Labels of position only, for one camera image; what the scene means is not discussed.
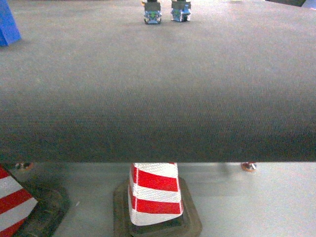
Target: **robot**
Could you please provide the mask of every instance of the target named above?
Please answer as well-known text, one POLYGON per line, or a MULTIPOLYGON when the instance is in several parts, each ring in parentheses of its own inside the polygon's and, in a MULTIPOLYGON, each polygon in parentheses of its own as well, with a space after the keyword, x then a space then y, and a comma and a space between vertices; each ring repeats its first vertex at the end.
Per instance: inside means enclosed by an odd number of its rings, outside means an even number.
POLYGON ((257 169, 256 162, 250 161, 250 162, 243 162, 241 163, 241 168, 248 172, 253 172, 257 169))
POLYGON ((161 5, 157 0, 142 1, 145 8, 144 21, 146 25, 161 23, 161 5))
POLYGON ((5 169, 17 169, 20 171, 27 171, 33 168, 33 163, 6 163, 1 164, 5 169))
MULTIPOLYGON (((145 8, 144 21, 147 25, 161 23, 161 5, 157 0, 142 1, 145 8)), ((171 20, 177 22, 190 21, 191 2, 186 0, 172 0, 171 4, 171 20)))
POLYGON ((186 0, 172 1, 171 20, 177 22, 190 21, 191 18, 191 2, 186 0))

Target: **black rubber base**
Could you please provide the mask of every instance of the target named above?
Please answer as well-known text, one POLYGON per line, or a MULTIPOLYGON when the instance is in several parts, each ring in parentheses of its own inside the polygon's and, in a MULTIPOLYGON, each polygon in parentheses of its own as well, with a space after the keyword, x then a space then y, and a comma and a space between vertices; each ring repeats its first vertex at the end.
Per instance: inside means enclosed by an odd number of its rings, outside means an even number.
POLYGON ((25 183, 21 185, 38 203, 14 237, 51 237, 69 208, 66 191, 35 187, 25 183))
POLYGON ((129 217, 128 182, 114 191, 114 237, 198 237, 202 223, 194 206, 190 191, 184 179, 179 178, 184 206, 183 215, 170 221, 149 226, 135 226, 129 217))

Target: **floor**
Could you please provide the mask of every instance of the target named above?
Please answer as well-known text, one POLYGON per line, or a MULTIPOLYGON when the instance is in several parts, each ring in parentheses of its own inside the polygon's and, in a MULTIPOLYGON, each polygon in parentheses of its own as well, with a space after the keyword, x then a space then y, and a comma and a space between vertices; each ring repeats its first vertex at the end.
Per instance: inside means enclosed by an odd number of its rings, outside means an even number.
MULTIPOLYGON (((314 237, 316 162, 180 163, 203 231, 200 237, 314 237)), ((36 163, 21 181, 68 190, 71 207, 54 237, 112 237, 112 193, 128 177, 128 163, 36 163)))

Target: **red and white striped cone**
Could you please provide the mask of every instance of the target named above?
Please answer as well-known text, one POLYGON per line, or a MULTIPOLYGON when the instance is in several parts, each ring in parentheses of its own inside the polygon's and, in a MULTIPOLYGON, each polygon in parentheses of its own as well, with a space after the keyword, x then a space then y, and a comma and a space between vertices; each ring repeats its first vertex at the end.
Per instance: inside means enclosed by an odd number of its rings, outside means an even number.
POLYGON ((11 237, 37 201, 0 165, 0 237, 11 237))
POLYGON ((133 163, 128 205, 131 222, 147 226, 182 215, 177 163, 133 163))

